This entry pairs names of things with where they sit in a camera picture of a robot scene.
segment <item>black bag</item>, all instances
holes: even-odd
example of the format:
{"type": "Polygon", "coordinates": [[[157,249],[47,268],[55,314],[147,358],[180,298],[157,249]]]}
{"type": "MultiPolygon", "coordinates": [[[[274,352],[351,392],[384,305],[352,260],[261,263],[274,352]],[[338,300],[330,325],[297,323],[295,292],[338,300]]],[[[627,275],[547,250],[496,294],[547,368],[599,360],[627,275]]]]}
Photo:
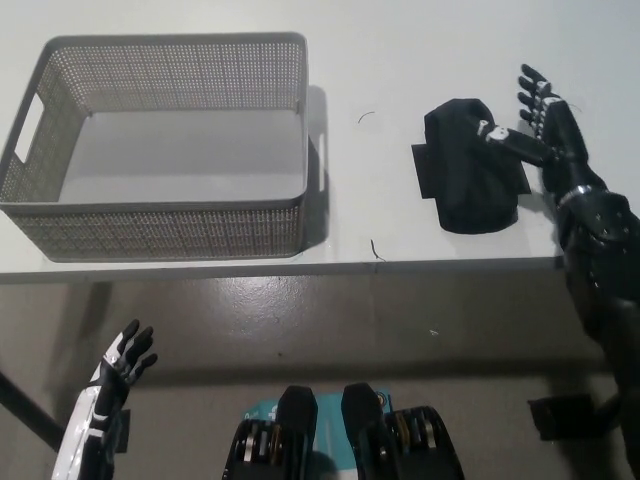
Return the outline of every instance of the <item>black bag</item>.
{"type": "Polygon", "coordinates": [[[440,226],[454,233],[512,225],[518,219],[518,194],[530,193],[522,164],[478,137],[480,120],[495,126],[478,99],[450,100],[424,117],[427,144],[416,157],[421,190],[423,197],[435,197],[440,226]]]}

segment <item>robotic arm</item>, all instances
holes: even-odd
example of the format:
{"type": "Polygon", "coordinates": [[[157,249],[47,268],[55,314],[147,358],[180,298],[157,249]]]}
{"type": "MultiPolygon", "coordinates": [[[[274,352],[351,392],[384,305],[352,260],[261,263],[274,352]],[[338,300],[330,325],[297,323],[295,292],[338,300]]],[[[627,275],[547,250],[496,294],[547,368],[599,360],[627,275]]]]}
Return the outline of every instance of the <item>robotic arm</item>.
{"type": "Polygon", "coordinates": [[[479,125],[489,148],[542,169],[556,208],[567,287],[586,333],[603,349],[620,394],[627,457],[640,478],[640,221],[588,165],[580,129],[565,100],[540,73],[522,66],[520,116],[535,138],[479,125]]]}
{"type": "Polygon", "coordinates": [[[153,329],[136,336],[134,320],[114,340],[87,387],[80,392],[60,446],[53,480],[110,480],[122,430],[120,413],[131,386],[153,365],[156,354],[142,358],[153,344],[153,329]]]}

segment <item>white robotic hand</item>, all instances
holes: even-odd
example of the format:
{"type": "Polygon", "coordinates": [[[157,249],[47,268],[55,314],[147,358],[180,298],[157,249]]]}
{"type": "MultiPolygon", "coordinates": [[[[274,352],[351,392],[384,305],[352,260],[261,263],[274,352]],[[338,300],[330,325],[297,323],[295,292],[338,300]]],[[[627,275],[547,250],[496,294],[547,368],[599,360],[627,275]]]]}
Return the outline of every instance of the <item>white robotic hand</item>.
{"type": "Polygon", "coordinates": [[[53,470],[53,480],[109,480],[122,430],[120,412],[131,386],[158,360],[141,358],[153,344],[153,328],[136,335],[134,320],[111,344],[80,392],[53,470]]]}

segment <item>white table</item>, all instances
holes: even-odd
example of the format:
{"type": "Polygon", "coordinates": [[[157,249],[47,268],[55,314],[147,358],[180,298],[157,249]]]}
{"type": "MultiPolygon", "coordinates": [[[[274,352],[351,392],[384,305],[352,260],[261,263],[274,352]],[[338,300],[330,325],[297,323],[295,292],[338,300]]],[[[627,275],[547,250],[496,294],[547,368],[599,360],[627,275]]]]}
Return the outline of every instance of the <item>white table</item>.
{"type": "MultiPolygon", "coordinates": [[[[453,97],[480,98],[496,122],[516,127],[516,78],[527,62],[576,106],[594,168],[639,211],[639,21],[637,0],[9,0],[0,16],[2,137],[51,37],[305,35],[310,130],[322,145],[329,216],[326,239],[288,259],[69,264],[48,261],[1,214],[0,281],[551,267],[559,251],[539,195],[523,198],[519,221],[501,232],[445,232],[434,201],[420,197],[411,145],[424,141],[423,116],[453,97]]],[[[536,170],[526,171],[540,192],[536,170]]]]}

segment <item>basket handle hole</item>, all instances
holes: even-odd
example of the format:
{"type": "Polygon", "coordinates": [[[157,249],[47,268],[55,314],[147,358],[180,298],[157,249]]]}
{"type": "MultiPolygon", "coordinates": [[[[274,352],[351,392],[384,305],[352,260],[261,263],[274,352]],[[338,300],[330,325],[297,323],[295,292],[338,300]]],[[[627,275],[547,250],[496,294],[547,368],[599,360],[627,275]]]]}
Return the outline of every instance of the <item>basket handle hole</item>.
{"type": "Polygon", "coordinates": [[[20,130],[20,137],[18,137],[18,143],[16,144],[15,154],[22,163],[26,163],[29,156],[29,150],[33,143],[33,137],[38,130],[38,125],[42,114],[44,113],[44,105],[38,94],[33,96],[29,111],[27,112],[27,118],[24,120],[22,130],[20,130]]]}

